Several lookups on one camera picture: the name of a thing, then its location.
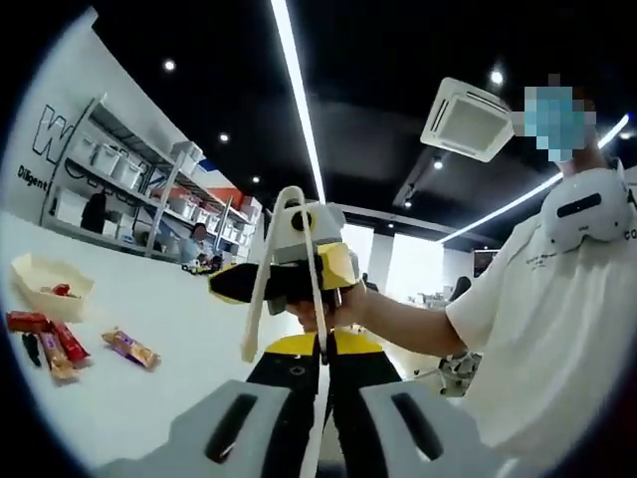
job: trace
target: headset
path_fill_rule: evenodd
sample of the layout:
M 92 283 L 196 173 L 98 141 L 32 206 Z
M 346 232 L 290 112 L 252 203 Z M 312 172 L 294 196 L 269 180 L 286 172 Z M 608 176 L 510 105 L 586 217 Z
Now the headset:
M 541 224 L 557 252 L 576 249 L 585 237 L 601 242 L 623 238 L 637 201 L 621 160 L 610 159 L 609 165 L 565 177 L 544 200 Z

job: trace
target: white table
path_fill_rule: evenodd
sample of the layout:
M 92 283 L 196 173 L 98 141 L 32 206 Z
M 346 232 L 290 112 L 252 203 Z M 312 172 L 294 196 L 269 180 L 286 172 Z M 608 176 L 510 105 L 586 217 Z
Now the white table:
M 77 383 L 55 386 L 45 365 L 31 364 L 20 335 L 11 337 L 42 413 L 86 466 L 145 455 L 166 441 L 173 418 L 226 380 L 245 379 L 254 367 L 241 361 L 239 351 L 248 307 L 216 299 L 204 278 L 174 264 L 77 241 L 3 212 L 0 279 L 7 311 L 29 310 L 9 282 L 11 261 L 28 252 L 65 260 L 96 281 L 86 321 L 69 325 L 93 359 Z M 292 316 L 270 318 L 264 310 L 261 351 L 282 336 L 302 332 Z M 157 351 L 161 365 L 148 372 L 107 349 L 101 333 L 114 326 Z

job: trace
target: black ceiling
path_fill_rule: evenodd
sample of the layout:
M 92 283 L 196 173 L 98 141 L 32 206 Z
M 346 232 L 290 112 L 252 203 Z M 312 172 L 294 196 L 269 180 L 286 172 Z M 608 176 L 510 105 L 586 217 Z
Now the black ceiling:
M 269 1 L 105 1 L 96 8 L 107 47 L 240 189 L 267 204 L 289 184 L 316 196 Z M 425 149 L 419 135 L 445 77 L 485 87 L 497 64 L 506 79 L 502 97 L 514 104 L 524 86 L 560 73 L 588 87 L 601 131 L 637 105 L 629 91 L 637 80 L 633 35 L 620 11 L 402 0 L 289 0 L 288 8 L 331 202 L 460 227 L 555 174 L 545 152 L 515 137 L 488 164 L 448 155 L 422 181 L 410 210 L 392 206 L 418 157 L 440 152 Z M 171 74 L 161 69 L 166 58 L 177 66 Z M 229 143 L 218 141 L 221 131 Z M 635 141 L 617 139 L 609 149 L 633 165 Z M 261 176 L 258 185 L 253 175 Z M 540 201 L 475 232 L 504 240 Z

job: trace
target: candy bar wrapper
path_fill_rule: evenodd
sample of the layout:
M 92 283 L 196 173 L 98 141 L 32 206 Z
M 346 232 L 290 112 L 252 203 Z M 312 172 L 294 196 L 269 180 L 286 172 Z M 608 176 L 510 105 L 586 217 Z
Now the candy bar wrapper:
M 77 375 L 73 364 L 64 353 L 56 335 L 50 332 L 40 332 L 39 337 L 53 378 L 64 381 L 76 379 Z
M 153 369 L 159 363 L 158 354 L 127 336 L 119 329 L 113 329 L 102 334 L 102 338 L 122 357 L 134 361 L 144 368 Z
M 7 314 L 7 327 L 11 332 L 38 334 L 49 328 L 49 321 L 38 312 L 13 311 Z
M 60 345 L 64 349 L 67 358 L 73 365 L 77 365 L 84 359 L 91 356 L 84 347 L 80 345 L 69 328 L 63 323 L 51 322 L 52 331 L 55 333 Z

